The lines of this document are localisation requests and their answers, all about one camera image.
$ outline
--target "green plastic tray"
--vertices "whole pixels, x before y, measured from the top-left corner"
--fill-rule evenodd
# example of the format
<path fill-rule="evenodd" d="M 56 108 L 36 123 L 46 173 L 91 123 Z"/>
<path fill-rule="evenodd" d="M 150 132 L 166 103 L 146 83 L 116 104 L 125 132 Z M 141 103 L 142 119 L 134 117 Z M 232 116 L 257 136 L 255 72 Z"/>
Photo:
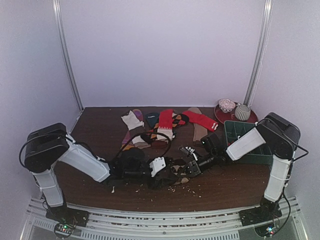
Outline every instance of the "green plastic tray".
<path fill-rule="evenodd" d="M 241 121 L 225 121 L 224 122 L 224 136 L 225 147 L 228 147 L 238 139 L 249 132 L 255 126 L 254 123 L 241 122 Z M 272 165 L 273 155 L 268 145 L 263 144 L 251 152 L 244 155 L 237 162 L 242 164 L 262 164 Z"/>

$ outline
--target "white patterned cup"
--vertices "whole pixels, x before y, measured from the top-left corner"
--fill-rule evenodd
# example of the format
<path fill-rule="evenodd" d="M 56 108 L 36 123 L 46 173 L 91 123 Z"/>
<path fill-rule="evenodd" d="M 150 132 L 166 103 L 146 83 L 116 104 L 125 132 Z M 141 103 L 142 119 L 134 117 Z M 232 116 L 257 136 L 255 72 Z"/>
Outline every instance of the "white patterned cup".
<path fill-rule="evenodd" d="M 235 117 L 240 121 L 247 121 L 250 118 L 251 110 L 244 104 L 239 104 L 235 109 Z"/>
<path fill-rule="evenodd" d="M 224 113 L 230 113 L 235 107 L 235 102 L 231 101 L 230 99 L 223 98 L 219 100 L 219 108 Z"/>

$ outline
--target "sock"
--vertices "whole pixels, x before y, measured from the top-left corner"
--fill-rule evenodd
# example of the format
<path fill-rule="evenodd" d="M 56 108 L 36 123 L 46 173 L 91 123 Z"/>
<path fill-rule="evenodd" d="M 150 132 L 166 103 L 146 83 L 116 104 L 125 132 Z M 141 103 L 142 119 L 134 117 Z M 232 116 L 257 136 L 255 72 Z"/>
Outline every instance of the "sock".
<path fill-rule="evenodd" d="M 173 132 L 172 132 L 172 116 L 173 116 L 174 110 L 173 109 L 167 109 L 162 112 L 160 112 L 159 116 L 159 127 L 157 132 L 167 135 L 170 140 L 173 139 Z M 166 141 L 167 139 L 164 136 L 157 135 L 157 140 L 160 141 Z"/>
<path fill-rule="evenodd" d="M 182 114 L 189 117 L 190 123 L 199 124 L 211 132 L 214 132 L 218 127 L 218 123 L 210 117 L 207 117 L 206 115 L 195 113 L 192 111 L 184 111 Z"/>
<path fill-rule="evenodd" d="M 144 117 L 151 129 L 154 129 L 156 124 L 159 122 L 159 113 L 157 112 L 150 112 Z"/>
<path fill-rule="evenodd" d="M 202 114 L 200 109 L 197 107 L 190 107 L 188 111 L 196 114 Z M 208 130 L 197 123 L 194 123 L 193 126 L 194 126 L 193 144 L 196 146 L 198 145 L 202 146 L 201 139 L 208 135 Z"/>
<path fill-rule="evenodd" d="M 146 131 L 144 128 L 142 112 L 139 109 L 134 109 L 133 111 L 129 111 L 127 114 L 125 114 L 121 117 L 123 122 L 128 127 L 130 137 Z M 150 147 L 150 145 L 148 143 L 146 143 L 141 138 L 141 136 L 136 136 L 132 140 L 132 144 L 136 148 L 139 148 L 139 149 Z"/>
<path fill-rule="evenodd" d="M 130 138 L 131 138 L 130 132 L 127 131 L 124 139 L 122 140 L 121 148 L 130 140 Z M 134 148 L 134 147 L 135 147 L 135 145 L 131 141 L 131 142 L 129 142 L 129 144 L 123 150 L 129 150 L 129 149 Z"/>
<path fill-rule="evenodd" d="M 184 114 L 175 114 L 173 113 L 172 114 L 172 128 L 176 128 L 176 127 L 179 127 L 181 125 L 185 125 L 189 122 L 189 117 L 187 117 L 186 115 Z M 167 143 L 165 143 L 164 141 L 156 141 L 157 140 L 157 134 L 154 134 L 154 133 L 157 133 L 158 132 L 158 128 L 159 128 L 159 123 L 157 122 L 154 126 L 153 129 L 151 129 L 150 131 L 150 134 L 144 134 L 142 135 L 142 139 L 144 141 L 146 141 L 148 144 L 151 144 L 151 146 L 153 148 L 164 148 Z"/>

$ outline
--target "metal pole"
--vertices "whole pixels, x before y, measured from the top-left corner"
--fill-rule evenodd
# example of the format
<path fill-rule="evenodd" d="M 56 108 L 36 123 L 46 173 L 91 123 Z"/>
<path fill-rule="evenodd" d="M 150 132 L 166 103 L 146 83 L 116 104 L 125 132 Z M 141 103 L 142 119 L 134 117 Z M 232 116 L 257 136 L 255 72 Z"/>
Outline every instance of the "metal pole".
<path fill-rule="evenodd" d="M 258 83 L 262 57 L 264 54 L 264 50 L 265 50 L 265 46 L 268 38 L 269 27 L 270 27 L 272 6 L 273 6 L 273 0 L 265 0 L 260 38 L 259 38 L 258 47 L 255 55 L 254 64 L 253 64 L 253 69 L 250 77 L 250 82 L 249 82 L 248 89 L 246 91 L 246 95 L 243 103 L 247 106 L 249 106 L 253 100 L 253 96 Z"/>
<path fill-rule="evenodd" d="M 77 88 L 74 72 L 71 67 L 70 57 L 69 57 L 69 53 L 68 53 L 68 49 L 67 49 L 65 31 L 64 31 L 64 26 L 63 26 L 63 21 L 62 21 L 62 16 L 61 16 L 60 0 L 52 0 L 52 3 L 53 3 L 53 12 L 54 12 L 55 20 L 56 20 L 56 25 L 59 30 L 60 43 L 61 43 L 61 47 L 62 47 L 65 68 L 66 68 L 68 78 L 69 78 L 69 81 L 71 84 L 73 95 L 75 97 L 77 106 L 81 112 L 84 109 L 84 107 L 83 107 L 81 99 L 80 99 L 80 95 L 79 95 L 79 91 Z"/>

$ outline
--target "brown wooden surface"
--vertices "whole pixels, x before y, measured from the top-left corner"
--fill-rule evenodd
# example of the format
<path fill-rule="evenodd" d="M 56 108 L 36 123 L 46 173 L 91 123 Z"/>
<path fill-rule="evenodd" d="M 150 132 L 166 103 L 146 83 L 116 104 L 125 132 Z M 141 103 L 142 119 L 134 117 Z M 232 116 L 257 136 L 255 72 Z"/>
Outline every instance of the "brown wooden surface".
<path fill-rule="evenodd" d="M 168 107 L 139 107 L 143 115 L 160 112 Z M 121 147 L 127 132 L 121 115 L 133 107 L 87 107 L 76 124 L 72 136 L 77 141 L 89 144 L 100 157 L 112 159 Z M 176 113 L 186 107 L 173 107 Z M 202 113 L 213 117 L 214 108 L 200 108 Z M 181 158 L 181 145 L 192 146 L 194 125 L 176 128 L 176 138 L 167 156 Z M 217 132 L 222 134 L 223 125 Z M 195 149 L 204 154 L 202 148 Z M 163 149 L 144 149 L 146 156 L 158 157 Z M 210 171 L 191 179 L 186 184 L 148 189 L 145 184 L 128 183 L 115 187 L 105 187 L 75 168 L 58 162 L 55 167 L 67 202 L 90 207 L 142 212 L 187 212 L 237 208 L 258 204 L 264 194 L 269 167 L 266 165 L 235 164 Z"/>

